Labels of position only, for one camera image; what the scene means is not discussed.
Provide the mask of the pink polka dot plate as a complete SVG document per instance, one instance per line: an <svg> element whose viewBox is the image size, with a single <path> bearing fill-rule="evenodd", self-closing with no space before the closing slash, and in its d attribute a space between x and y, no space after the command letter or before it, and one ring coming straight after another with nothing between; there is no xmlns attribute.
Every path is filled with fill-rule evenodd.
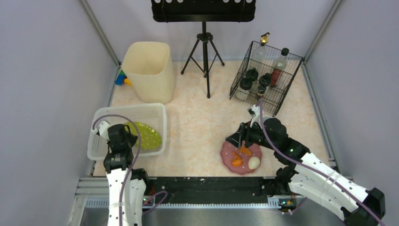
<svg viewBox="0 0 399 226"><path fill-rule="evenodd" d="M236 173L239 175L247 175L247 174L251 174L254 173L257 169L255 170L250 170L248 168L248 160L252 157L252 156L256 156L258 158L260 158L261 163L262 163L262 157L263 157L263 153L262 150L260 148L259 145L252 145L251 147L249 147L249 150L252 152L252 156L246 156L243 153L239 152L238 147L234 147L233 145L231 145L229 142L224 141L220 150L220 156L222 159L222 163L223 165L232 173ZM231 164L231 161L233 159L233 154L232 152L235 152L237 155L239 155L242 160L243 160L243 164L239 167L234 167Z"/></svg>

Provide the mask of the green polka dot plate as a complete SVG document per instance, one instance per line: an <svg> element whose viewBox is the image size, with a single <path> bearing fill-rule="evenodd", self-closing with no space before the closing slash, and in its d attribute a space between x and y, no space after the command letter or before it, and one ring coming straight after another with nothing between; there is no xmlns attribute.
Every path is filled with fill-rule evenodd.
<svg viewBox="0 0 399 226"><path fill-rule="evenodd" d="M141 150L147 152L155 152L162 146L162 137L157 130L153 127L138 121L133 122L141 135ZM130 132L131 135L137 136L137 131L132 123L124 123L125 130Z"/></svg>

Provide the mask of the small pepper shaker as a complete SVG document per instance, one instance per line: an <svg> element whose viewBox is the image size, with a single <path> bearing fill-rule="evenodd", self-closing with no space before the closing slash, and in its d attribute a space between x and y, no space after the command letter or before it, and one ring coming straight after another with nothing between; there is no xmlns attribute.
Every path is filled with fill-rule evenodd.
<svg viewBox="0 0 399 226"><path fill-rule="evenodd" d="M259 85L257 87L257 93L256 93L257 99L259 100L259 99L263 98L265 93L266 93L266 91L267 91L267 87L266 86Z"/></svg>

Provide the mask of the black-lid jar white beads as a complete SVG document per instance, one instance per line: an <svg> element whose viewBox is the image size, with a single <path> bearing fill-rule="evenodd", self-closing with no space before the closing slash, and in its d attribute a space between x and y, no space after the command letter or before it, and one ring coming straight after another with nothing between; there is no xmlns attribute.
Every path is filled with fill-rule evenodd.
<svg viewBox="0 0 399 226"><path fill-rule="evenodd" d="M252 85L253 85L253 81L250 78L246 78L246 77L242 78L239 82L239 87L245 91L251 90Z"/></svg>

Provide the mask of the shiny black-lid spice jar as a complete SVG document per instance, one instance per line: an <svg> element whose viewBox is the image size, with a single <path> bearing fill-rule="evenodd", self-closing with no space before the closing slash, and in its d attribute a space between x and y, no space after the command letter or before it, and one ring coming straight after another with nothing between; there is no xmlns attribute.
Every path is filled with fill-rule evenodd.
<svg viewBox="0 0 399 226"><path fill-rule="evenodd" d="M271 84L271 74L265 73L259 78L259 85L268 87Z"/></svg>

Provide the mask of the black-lid clear jar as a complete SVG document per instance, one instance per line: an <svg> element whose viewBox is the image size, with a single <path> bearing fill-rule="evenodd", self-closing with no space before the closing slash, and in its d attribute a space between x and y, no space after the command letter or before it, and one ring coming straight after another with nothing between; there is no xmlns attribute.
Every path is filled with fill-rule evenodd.
<svg viewBox="0 0 399 226"><path fill-rule="evenodd" d="M256 81L258 79L259 76L259 72L257 71L256 68L252 68L247 70L245 77L249 80L251 80L252 82Z"/></svg>

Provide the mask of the tall sauce bottle black cap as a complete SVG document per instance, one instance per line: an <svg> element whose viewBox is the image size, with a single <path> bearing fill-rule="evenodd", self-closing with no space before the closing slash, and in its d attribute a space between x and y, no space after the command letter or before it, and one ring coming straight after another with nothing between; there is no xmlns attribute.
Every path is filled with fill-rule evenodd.
<svg viewBox="0 0 399 226"><path fill-rule="evenodd" d="M283 48L281 50L280 56L275 60L274 69L271 73L271 88L274 88L277 86L279 77L287 66L288 53L289 53L289 49Z"/></svg>

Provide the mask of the glass bottle gold stopper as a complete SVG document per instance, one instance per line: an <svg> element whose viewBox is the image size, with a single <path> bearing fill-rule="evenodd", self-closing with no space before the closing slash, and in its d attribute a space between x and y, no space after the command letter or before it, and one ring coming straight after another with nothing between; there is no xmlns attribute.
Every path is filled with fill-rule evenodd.
<svg viewBox="0 0 399 226"><path fill-rule="evenodd" d="M259 47L257 47L255 49L255 53L253 56L254 60L256 60L258 62L262 62L264 60L265 55L266 55L266 47L265 46L269 41L269 35L270 35L270 33L267 32L261 36L260 41L259 41L260 42Z"/></svg>

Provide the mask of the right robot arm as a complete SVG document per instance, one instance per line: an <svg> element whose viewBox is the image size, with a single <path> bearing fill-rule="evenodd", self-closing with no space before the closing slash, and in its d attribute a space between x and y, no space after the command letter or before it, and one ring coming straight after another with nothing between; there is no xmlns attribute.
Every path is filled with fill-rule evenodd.
<svg viewBox="0 0 399 226"><path fill-rule="evenodd" d="M237 148L256 144L273 150L275 158L285 166L277 170L275 177L281 193L305 196L330 210L347 226L384 225L384 193L359 186L327 166L309 148L289 137L280 120L241 123L226 141Z"/></svg>

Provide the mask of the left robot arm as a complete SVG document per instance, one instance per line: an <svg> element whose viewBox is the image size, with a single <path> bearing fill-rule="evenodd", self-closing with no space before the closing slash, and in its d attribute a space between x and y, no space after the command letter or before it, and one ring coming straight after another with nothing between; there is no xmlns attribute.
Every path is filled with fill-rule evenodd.
<svg viewBox="0 0 399 226"><path fill-rule="evenodd" d="M142 204L146 182L144 169L133 170L133 145L137 136L132 135L128 126L112 125L108 132L108 152L104 160L109 188L109 226L141 226Z"/></svg>

